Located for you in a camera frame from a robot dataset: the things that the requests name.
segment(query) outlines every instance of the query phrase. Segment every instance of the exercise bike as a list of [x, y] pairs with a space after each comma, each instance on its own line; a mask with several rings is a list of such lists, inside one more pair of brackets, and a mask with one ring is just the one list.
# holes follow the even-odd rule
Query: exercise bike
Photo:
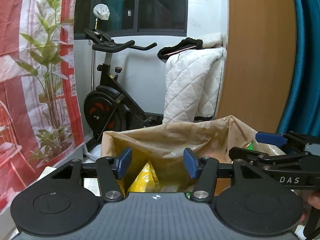
[[[112, 54], [124, 49], [149, 50], [157, 46], [156, 43], [147, 47], [135, 45], [131, 40], [117, 44], [107, 34], [98, 29], [85, 29], [85, 38], [93, 41], [92, 45], [92, 91], [84, 100], [84, 116], [93, 131], [93, 138], [86, 143], [90, 152], [101, 140], [104, 131], [124, 131], [162, 124], [163, 115], [146, 113], [132, 99], [132, 97], [117, 82], [122, 68], [115, 67], [115, 76], [110, 74]], [[105, 61], [97, 66], [101, 71], [100, 85], [93, 90], [93, 69], [95, 51], [106, 53]]]

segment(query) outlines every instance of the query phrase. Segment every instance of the finger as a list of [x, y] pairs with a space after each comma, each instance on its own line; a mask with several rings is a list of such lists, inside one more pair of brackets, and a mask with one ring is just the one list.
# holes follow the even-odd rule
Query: finger
[[306, 219], [306, 214], [303, 213], [302, 216], [300, 217], [300, 223], [302, 223]]
[[313, 192], [308, 198], [308, 203], [311, 206], [320, 209], [320, 192]]

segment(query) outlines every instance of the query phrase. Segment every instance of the plastic bag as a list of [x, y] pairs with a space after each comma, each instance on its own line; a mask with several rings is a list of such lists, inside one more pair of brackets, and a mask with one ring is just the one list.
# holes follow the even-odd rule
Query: plastic bag
[[[195, 183], [182, 162], [186, 147], [199, 157], [211, 156], [221, 163], [231, 163], [228, 152], [233, 146], [246, 147], [252, 141], [256, 151], [269, 155], [284, 154], [276, 146], [258, 143], [255, 134], [255, 130], [232, 115], [208, 122], [176, 122], [131, 131], [106, 131], [102, 138], [101, 157], [116, 156], [125, 147], [132, 148], [132, 163], [123, 179], [125, 190], [150, 160], [162, 192], [184, 191]], [[228, 186], [229, 180], [224, 181], [223, 185], [217, 184], [221, 190]]]
[[129, 192], [158, 192], [160, 185], [158, 177], [150, 161], [144, 165], [139, 175], [136, 177], [132, 185], [129, 187]]
[[100, 3], [93, 8], [93, 14], [101, 20], [108, 20], [110, 11], [107, 5]]

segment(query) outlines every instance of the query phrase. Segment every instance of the blue gripper pad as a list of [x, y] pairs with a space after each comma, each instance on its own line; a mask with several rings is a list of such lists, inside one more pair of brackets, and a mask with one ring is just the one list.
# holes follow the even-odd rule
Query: blue gripper pad
[[132, 161], [131, 148], [125, 148], [122, 153], [115, 159], [116, 179], [123, 179]]
[[197, 179], [199, 175], [199, 159], [196, 154], [190, 149], [185, 148], [183, 151], [183, 164], [192, 179]]
[[256, 140], [260, 143], [266, 143], [281, 147], [287, 144], [287, 139], [281, 134], [258, 132], [256, 134]]

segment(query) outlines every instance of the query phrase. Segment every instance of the brown plastic bag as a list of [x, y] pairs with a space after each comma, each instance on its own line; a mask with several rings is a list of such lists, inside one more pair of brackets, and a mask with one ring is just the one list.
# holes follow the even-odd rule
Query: brown plastic bag
[[147, 161], [151, 161], [163, 192], [186, 190], [191, 181], [182, 163], [183, 150], [190, 147], [199, 157], [211, 156], [230, 163], [229, 150], [246, 147], [269, 155], [284, 154], [279, 148], [257, 143], [256, 131], [230, 115], [208, 122], [176, 122], [137, 130], [106, 131], [102, 137], [101, 157], [116, 156], [125, 147], [132, 148], [132, 163], [124, 178], [127, 190]]

